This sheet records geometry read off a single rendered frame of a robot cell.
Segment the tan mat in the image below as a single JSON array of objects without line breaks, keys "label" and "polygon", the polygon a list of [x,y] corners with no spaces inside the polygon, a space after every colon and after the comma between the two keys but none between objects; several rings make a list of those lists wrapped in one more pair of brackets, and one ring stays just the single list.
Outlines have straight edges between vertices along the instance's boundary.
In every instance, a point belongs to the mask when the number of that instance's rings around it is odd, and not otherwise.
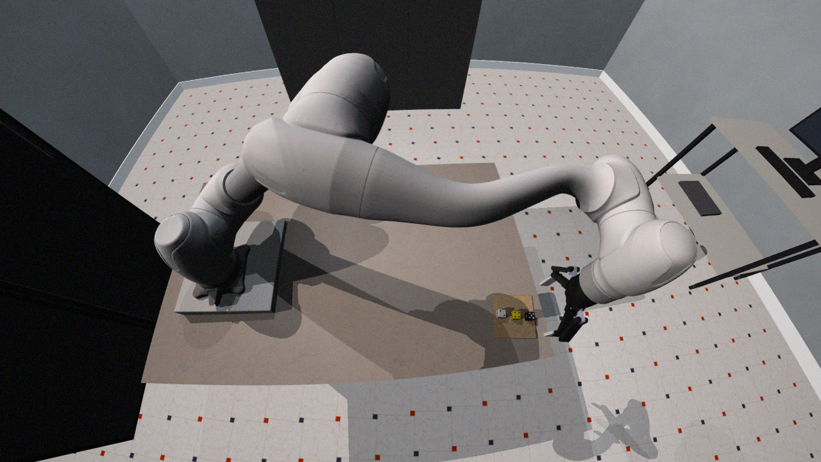
[{"label": "tan mat", "polygon": [[[526,312],[534,312],[532,296],[492,295],[495,338],[536,338],[536,322],[525,321]],[[505,309],[505,318],[496,318],[496,310]],[[511,320],[511,312],[521,312],[521,319]]]}]

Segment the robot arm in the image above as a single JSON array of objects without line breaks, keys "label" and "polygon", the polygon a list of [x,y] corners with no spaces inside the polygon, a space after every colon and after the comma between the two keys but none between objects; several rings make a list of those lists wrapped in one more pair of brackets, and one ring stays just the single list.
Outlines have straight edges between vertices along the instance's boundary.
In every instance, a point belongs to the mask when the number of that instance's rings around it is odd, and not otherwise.
[{"label": "robot arm", "polygon": [[250,130],[242,162],[218,170],[190,212],[161,222],[153,242],[162,260],[196,282],[192,295],[209,295],[209,307],[223,293],[240,295],[250,247],[234,248],[235,236],[270,190],[326,213],[454,228],[571,195],[599,229],[598,257],[579,275],[598,304],[659,289],[694,265],[694,237],[681,223],[656,219],[644,176],[624,156],[602,156],[589,169],[558,164],[481,184],[455,182],[372,144],[389,103],[387,76],[371,56],[335,56],[284,118]]}]

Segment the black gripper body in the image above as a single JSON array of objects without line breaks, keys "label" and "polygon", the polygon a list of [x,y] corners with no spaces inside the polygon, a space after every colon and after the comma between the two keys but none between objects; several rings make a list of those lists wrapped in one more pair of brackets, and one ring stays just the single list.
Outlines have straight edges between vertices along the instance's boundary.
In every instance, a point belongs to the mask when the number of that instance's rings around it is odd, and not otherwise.
[{"label": "black gripper body", "polygon": [[[584,310],[587,307],[591,307],[593,305],[596,305],[597,302],[592,302],[586,296],[586,294],[582,291],[580,283],[579,283],[579,275],[580,274],[578,274],[577,276],[572,276],[571,280],[568,282],[568,291],[565,291],[565,296],[566,296],[566,303],[567,303],[567,298],[569,296],[571,296],[571,298],[573,299],[571,308],[575,312],[578,312],[580,310],[580,308],[582,308],[582,310],[584,312]],[[570,283],[570,285],[569,285],[569,283]]]}]

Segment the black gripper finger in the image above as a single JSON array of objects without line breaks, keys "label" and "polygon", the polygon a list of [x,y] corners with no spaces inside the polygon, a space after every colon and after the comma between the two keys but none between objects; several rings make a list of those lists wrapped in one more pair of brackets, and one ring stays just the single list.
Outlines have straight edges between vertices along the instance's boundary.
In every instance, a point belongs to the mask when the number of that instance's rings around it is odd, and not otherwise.
[{"label": "black gripper finger", "polygon": [[[539,283],[540,286],[551,286],[552,283],[558,282],[562,284],[562,287],[565,287],[565,290],[568,291],[568,282],[567,278],[563,276],[563,274],[559,274],[558,271],[570,274],[571,276],[577,276],[577,272],[579,272],[580,267],[569,266],[569,267],[558,267],[552,266],[551,267],[552,274],[548,276],[545,280]],[[556,271],[557,270],[557,271]]]},{"label": "black gripper finger", "polygon": [[543,336],[546,337],[559,337],[558,340],[560,342],[570,342],[571,339],[579,329],[588,322],[588,318],[584,317],[584,313],[582,308],[578,312],[575,312],[572,308],[573,299],[571,296],[567,298],[567,304],[565,307],[565,314],[560,322],[560,325],[557,330],[553,330],[550,332],[546,332]]}]

